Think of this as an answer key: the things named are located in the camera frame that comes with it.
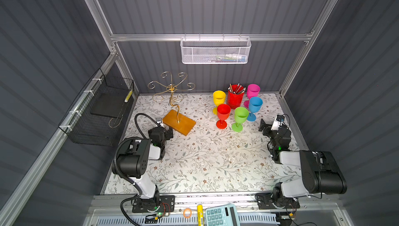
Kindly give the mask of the gold rack with wooden base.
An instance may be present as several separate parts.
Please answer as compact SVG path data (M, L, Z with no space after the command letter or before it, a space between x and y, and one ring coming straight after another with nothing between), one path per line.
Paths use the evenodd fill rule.
M169 85L161 84L158 81L151 81L148 83L148 88L154 89L156 84L165 88L163 92L153 94L152 100L154 102L161 102L164 99L164 94L170 94L169 104L172 109L164 116L163 123L182 135L187 136L195 126L196 122L181 113L179 103L184 99L184 97L182 94L176 95L175 93L178 91L192 91L195 89L195 84L188 82L188 89L180 89L179 86L188 78L188 74L185 72L178 73L178 77L181 78L181 81L177 84L174 84L173 76L169 71L165 71L161 74L161 78L166 78L168 76L170 77Z

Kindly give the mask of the blue wine glass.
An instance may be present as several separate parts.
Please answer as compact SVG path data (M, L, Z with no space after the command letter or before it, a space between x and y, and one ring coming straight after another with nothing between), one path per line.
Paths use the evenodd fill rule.
M256 120L255 113L257 113L261 109L262 105L263 105L263 101L261 98L259 98L259 97L250 98L249 104L248 104L249 115L247 117L247 120L249 122L254 122Z

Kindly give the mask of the green wine glass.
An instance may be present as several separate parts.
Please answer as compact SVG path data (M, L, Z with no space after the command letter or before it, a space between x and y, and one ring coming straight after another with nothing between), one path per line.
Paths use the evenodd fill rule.
M249 111L245 107L237 107L234 112L235 123L232 124L232 130L241 132L243 130L243 123L247 121Z

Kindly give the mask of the pink wine glass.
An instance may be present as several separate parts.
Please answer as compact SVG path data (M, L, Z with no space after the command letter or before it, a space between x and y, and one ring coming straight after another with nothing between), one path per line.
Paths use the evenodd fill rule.
M244 106L248 108L249 101L252 97L257 97L260 92L260 87L257 84L250 84L247 87L247 98L248 100L244 102Z

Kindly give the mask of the red-orange wine glass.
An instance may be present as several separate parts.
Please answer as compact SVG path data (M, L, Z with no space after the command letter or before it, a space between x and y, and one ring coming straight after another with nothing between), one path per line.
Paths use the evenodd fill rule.
M221 104L217 107L217 117L218 121L216 126L219 129L226 129L227 128L227 119L229 118L231 113L231 108L227 104Z

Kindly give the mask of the yellow wine glass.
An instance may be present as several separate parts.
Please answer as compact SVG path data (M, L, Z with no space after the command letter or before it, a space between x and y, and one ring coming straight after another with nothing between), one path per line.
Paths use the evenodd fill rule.
M224 91L217 90L213 93L213 102L214 102L214 109L213 113L217 115L217 108L219 105L224 104L226 98L226 94Z

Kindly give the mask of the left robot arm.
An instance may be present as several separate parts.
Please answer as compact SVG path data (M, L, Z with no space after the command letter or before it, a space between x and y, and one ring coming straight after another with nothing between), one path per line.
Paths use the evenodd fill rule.
M145 116L156 124L148 130L148 136L139 128L139 116ZM165 127L162 119L153 119L144 113L136 114L134 121L140 136L126 138L118 145L111 169L112 173L136 188L137 195L132 199L133 212L155 212L160 209L162 198L146 170L149 161L160 161L164 158L166 141L173 138L173 131Z

